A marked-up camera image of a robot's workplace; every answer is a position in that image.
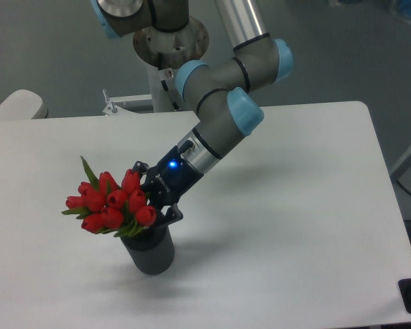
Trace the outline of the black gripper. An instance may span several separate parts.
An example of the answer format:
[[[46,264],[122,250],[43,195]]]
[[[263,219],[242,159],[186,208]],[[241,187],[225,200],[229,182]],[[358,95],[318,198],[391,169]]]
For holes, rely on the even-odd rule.
[[[157,211],[153,227],[165,228],[184,218],[177,202],[203,176],[186,159],[178,146],[174,146],[155,166],[136,161],[132,171],[144,182],[141,189],[149,195],[149,204],[155,209],[169,206],[165,213]]]

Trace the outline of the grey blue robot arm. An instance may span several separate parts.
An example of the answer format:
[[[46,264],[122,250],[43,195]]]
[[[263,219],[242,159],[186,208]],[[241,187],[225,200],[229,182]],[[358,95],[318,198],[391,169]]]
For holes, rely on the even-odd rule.
[[[289,75],[292,52],[271,38],[256,1],[216,2],[234,52],[216,67],[201,61],[187,1],[93,1],[92,7],[109,37],[147,39],[143,60],[176,70],[179,104],[199,120],[156,166],[135,164],[146,177],[151,205],[166,209],[155,221],[163,228],[183,217],[180,197],[262,122],[264,113],[249,93]]]

